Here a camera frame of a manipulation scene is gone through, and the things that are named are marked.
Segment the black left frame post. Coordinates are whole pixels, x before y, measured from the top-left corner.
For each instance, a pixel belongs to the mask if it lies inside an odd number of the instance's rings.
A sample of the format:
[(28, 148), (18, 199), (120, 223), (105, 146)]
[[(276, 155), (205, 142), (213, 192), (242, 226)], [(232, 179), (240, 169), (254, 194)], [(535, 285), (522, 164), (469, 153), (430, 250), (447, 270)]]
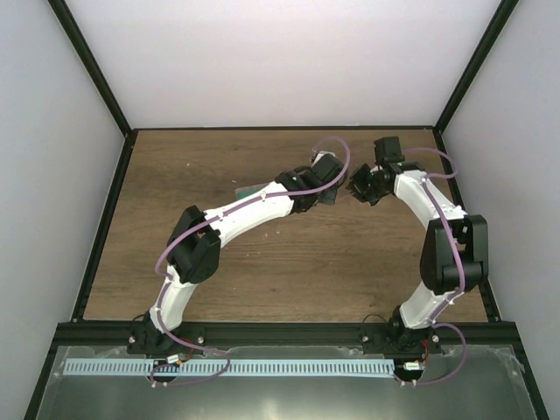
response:
[(70, 41), (73, 49), (77, 53), (82, 65), (84, 66), (87, 74), (102, 98), (108, 112), (111, 114), (119, 131), (123, 137), (128, 137), (132, 128), (127, 121), (118, 101), (109, 86), (106, 77), (103, 74), (88, 42), (86, 41), (81, 28), (79, 27), (73, 13), (64, 0), (48, 0), (52, 12), (58, 19), (60, 26)]

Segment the green glasses case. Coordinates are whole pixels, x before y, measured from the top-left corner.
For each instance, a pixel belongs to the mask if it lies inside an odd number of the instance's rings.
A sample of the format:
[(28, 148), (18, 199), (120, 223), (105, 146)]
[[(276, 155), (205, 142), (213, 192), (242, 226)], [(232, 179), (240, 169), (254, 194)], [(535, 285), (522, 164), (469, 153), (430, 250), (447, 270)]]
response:
[(234, 191), (235, 197), (238, 200), (243, 200), (254, 193), (260, 192), (266, 186), (267, 184), (260, 184), (260, 185), (249, 185), (249, 186), (236, 188)]

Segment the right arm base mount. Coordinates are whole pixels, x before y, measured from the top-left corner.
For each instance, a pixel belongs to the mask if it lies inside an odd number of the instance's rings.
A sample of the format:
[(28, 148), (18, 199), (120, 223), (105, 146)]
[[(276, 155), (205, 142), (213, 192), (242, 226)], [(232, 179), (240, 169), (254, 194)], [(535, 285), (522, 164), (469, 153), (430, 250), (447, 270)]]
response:
[(399, 319), (385, 319), (382, 315), (369, 313), (360, 323), (358, 341), (364, 351), (378, 354), (422, 355), (434, 344), (435, 330), (431, 327), (409, 329)]

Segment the black aluminium front rail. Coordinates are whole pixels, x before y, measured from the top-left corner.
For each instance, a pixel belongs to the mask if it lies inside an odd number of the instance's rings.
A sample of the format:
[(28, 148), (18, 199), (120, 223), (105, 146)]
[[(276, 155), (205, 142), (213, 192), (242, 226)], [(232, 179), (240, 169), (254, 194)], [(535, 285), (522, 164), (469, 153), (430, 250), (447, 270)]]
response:
[[(139, 322), (81, 321), (58, 324), (52, 343), (55, 346), (125, 346)], [(474, 345), (511, 344), (521, 341), (514, 322), (457, 323), (466, 342)], [(209, 347), (241, 346), (359, 346), (362, 339), (381, 343), (387, 333), (382, 323), (234, 323), (185, 322), (178, 329), (187, 338)]]

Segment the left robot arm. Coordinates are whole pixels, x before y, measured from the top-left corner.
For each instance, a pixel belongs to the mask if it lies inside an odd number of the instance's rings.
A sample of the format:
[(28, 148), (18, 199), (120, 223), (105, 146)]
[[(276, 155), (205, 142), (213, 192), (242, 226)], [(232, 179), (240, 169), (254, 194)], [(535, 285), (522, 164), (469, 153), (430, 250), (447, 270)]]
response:
[(157, 260), (156, 272), (164, 277), (164, 283), (149, 310), (153, 324), (149, 344), (161, 354), (178, 345), (176, 328), (186, 305), (198, 284), (218, 269), (225, 245), (265, 222), (309, 210), (323, 191), (338, 186), (342, 172), (338, 164), (325, 169), (288, 171), (229, 205), (205, 212), (196, 206), (187, 208)]

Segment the metal sheet panel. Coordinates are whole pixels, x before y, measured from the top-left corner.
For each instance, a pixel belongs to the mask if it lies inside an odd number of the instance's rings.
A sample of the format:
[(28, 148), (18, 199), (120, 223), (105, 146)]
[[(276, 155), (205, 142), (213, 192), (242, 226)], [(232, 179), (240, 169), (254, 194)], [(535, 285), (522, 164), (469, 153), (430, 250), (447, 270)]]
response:
[[(65, 376), (68, 359), (165, 360), (121, 347), (55, 356), (38, 419), (534, 419), (521, 363), (506, 346), (446, 346), (416, 385), (366, 377)], [(191, 360), (388, 360), (336, 346), (237, 347)]]

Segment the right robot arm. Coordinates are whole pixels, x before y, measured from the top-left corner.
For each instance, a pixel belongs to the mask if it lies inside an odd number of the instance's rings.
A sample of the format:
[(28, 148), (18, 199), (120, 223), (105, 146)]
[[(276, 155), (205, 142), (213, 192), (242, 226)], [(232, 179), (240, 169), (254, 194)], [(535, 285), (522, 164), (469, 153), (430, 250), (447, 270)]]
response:
[(350, 177), (349, 188), (372, 206), (388, 195), (397, 197), (425, 229), (421, 283), (396, 309), (398, 324), (388, 331), (389, 344), (407, 353), (419, 343), (419, 330), (435, 324), (447, 306), (487, 280), (487, 221), (453, 204), (414, 163), (375, 168), (364, 164)]

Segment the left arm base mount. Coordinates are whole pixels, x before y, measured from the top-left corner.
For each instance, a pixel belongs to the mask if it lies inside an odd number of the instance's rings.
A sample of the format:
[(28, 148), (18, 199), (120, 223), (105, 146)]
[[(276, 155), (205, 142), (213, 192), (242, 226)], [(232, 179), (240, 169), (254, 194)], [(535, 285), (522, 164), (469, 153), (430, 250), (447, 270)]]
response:
[[(183, 322), (171, 330), (179, 340), (202, 346), (206, 340), (205, 328), (199, 323)], [(129, 324), (129, 343), (127, 353), (145, 356), (167, 356), (178, 353), (196, 352), (196, 349), (179, 344), (166, 333), (160, 332), (152, 323), (148, 314), (141, 314)]]

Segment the black right frame post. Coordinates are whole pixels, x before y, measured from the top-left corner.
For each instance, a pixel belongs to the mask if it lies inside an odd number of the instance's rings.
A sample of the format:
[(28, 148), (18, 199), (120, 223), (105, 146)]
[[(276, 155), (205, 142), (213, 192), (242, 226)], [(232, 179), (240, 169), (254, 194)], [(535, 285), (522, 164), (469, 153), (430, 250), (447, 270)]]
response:
[(443, 134), (447, 129), (518, 3), (519, 0), (501, 0), (499, 2), (458, 83), (437, 119), (435, 124), (437, 133)]

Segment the black frame post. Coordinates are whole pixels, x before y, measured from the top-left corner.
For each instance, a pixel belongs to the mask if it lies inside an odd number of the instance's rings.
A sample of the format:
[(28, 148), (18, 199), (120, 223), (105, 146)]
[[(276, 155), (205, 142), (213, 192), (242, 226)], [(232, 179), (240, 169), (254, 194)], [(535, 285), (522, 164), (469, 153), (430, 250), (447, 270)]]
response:
[(119, 131), (123, 137), (128, 137), (132, 128), (127, 121), (118, 101), (109, 86), (106, 77), (103, 74), (88, 42), (86, 41), (81, 28), (79, 27), (73, 13), (64, 0), (48, 0), (52, 12), (58, 19), (60, 26), (70, 41), (73, 49), (77, 53), (82, 65), (84, 66), (87, 74), (102, 98), (108, 112), (111, 114)]
[(458, 83), (437, 119), (435, 124), (437, 133), (443, 134), (447, 129), (518, 3), (519, 0), (501, 0), (499, 2)]

